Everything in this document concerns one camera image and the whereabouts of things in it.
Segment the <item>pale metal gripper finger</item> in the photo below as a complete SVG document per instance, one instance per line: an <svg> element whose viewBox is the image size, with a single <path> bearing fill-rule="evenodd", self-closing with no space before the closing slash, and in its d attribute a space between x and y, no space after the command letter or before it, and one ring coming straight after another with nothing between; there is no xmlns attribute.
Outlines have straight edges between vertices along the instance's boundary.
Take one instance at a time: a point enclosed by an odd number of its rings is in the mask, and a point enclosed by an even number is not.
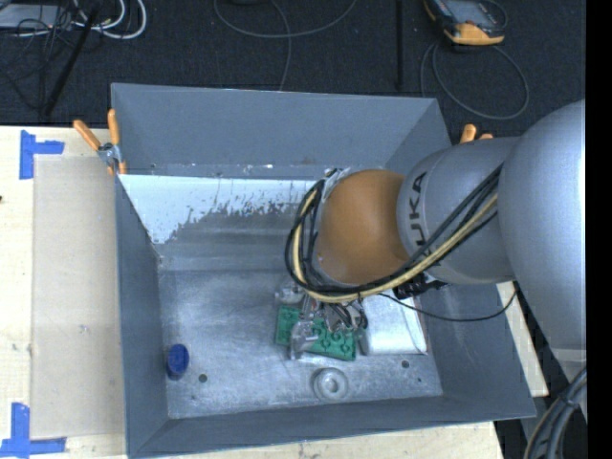
<svg viewBox="0 0 612 459"><path fill-rule="evenodd" d="M289 358L299 360L317 342L318 335L312 321L299 320L294 324L290 334Z"/></svg>

